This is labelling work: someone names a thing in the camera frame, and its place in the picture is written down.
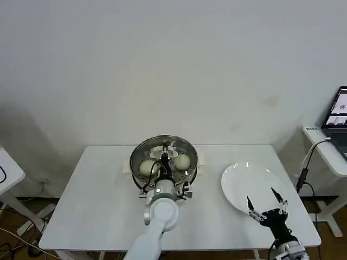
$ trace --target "electrical outlet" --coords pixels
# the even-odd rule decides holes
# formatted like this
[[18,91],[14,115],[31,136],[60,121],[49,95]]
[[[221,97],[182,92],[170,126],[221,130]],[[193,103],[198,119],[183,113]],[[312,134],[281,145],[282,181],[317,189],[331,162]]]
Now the electrical outlet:
[[37,183],[39,183],[39,184],[50,184],[50,181],[47,178],[38,178],[37,179]]

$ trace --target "white plate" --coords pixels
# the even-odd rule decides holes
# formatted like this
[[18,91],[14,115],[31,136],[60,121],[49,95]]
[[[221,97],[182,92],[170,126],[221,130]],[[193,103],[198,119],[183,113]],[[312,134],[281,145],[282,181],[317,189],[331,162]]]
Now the white plate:
[[232,164],[222,175],[224,195],[232,205],[247,214],[247,196],[260,213],[280,206],[271,188],[286,199],[282,181],[273,172],[254,162]]

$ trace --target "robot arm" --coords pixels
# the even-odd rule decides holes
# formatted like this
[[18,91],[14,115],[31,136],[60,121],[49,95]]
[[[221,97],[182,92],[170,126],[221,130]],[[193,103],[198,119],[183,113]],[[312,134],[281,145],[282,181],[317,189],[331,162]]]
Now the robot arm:
[[176,226],[178,206],[169,198],[159,198],[151,205],[151,222],[138,236],[124,260],[157,260],[162,251],[163,232]]
[[304,246],[295,236],[291,235],[291,230],[288,229],[285,223],[288,218],[288,201],[283,200],[282,196],[273,188],[271,190],[281,204],[281,208],[259,213],[254,210],[252,202],[250,202],[247,196],[249,215],[259,222],[260,225],[271,229],[275,238],[274,245],[279,251],[279,254],[275,257],[276,260],[310,260]]
[[162,252],[163,233],[172,230],[177,224],[178,205],[175,200],[178,199],[178,194],[168,162],[168,154],[164,152],[160,159],[156,187],[146,196],[145,224],[148,227],[135,240],[124,260],[157,260]]

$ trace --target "white wall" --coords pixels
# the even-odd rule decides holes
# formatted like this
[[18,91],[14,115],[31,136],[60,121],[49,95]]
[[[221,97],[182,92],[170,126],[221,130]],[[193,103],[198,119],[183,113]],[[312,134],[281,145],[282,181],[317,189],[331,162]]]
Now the white wall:
[[295,171],[297,127],[317,122],[347,84],[346,8],[1,1],[0,142],[29,176],[52,180],[52,196],[85,146],[165,133],[195,144],[271,143]]

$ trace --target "white desk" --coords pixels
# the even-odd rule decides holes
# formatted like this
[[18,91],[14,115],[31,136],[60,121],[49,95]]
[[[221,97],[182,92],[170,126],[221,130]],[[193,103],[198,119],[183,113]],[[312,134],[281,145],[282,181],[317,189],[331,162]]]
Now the white desk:
[[[326,138],[326,135],[322,132],[320,127],[315,125],[303,126],[303,132],[307,136],[310,142],[317,143],[323,138]],[[328,165],[332,173],[339,177],[347,177],[347,161],[342,155],[337,151],[334,145],[330,142],[324,142],[319,144],[316,147],[316,150],[323,158],[325,163]],[[341,237],[342,232],[338,227],[336,221],[333,218],[333,214],[341,209],[344,205],[347,204],[347,190],[343,192],[336,200],[331,204],[326,206],[323,201],[318,201],[317,205],[320,208],[321,212],[317,215],[317,221],[327,222],[330,227],[331,232],[335,237]],[[310,214],[312,220],[314,220],[315,215]]]
[[[2,147],[0,147],[0,165],[7,174],[6,180],[0,183],[1,195],[23,180],[25,178],[25,173]],[[3,173],[0,170],[0,180],[2,179]]]
[[[230,164],[265,165],[286,182],[287,226],[304,246],[320,237],[270,145],[199,145],[206,165],[192,185],[193,198],[180,206],[178,225],[163,236],[163,250],[267,249],[274,238],[224,197],[221,175]],[[134,146],[87,147],[40,241],[49,250],[125,251],[143,232],[145,200],[131,174],[122,173]]]

